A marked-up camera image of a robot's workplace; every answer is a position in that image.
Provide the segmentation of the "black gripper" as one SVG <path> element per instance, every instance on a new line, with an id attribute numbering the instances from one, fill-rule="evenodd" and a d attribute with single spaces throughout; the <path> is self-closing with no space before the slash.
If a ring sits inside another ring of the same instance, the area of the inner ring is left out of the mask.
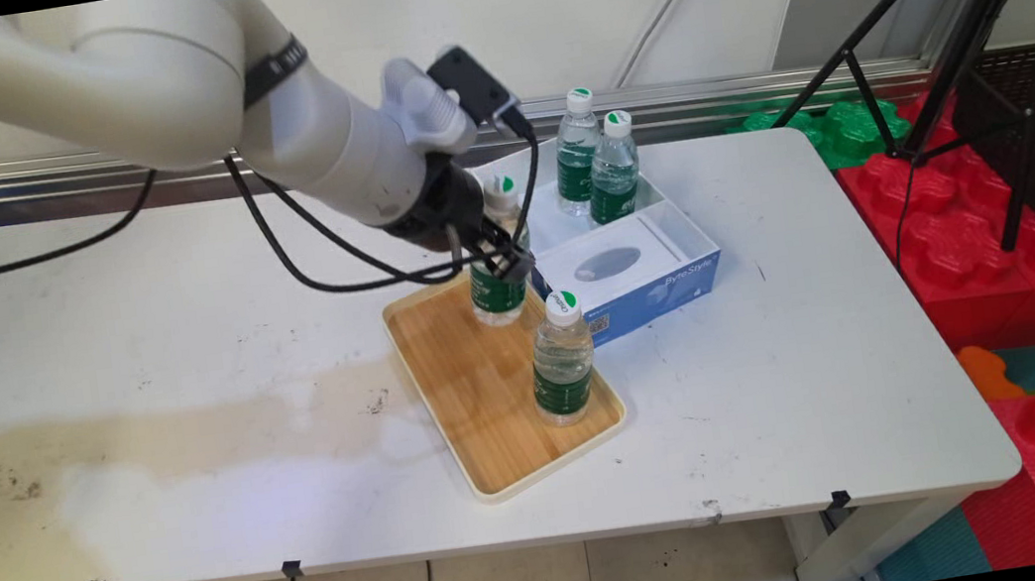
<path id="1" fill-rule="evenodd" d="M 521 285 L 532 274 L 528 236 L 519 237 L 485 213 L 486 197 L 476 177 L 449 155 L 428 153 L 421 193 L 414 205 L 385 226 L 392 237 L 438 254 L 452 249 L 454 230 L 461 249 L 470 248 L 473 267 L 496 265 L 498 280 Z"/>

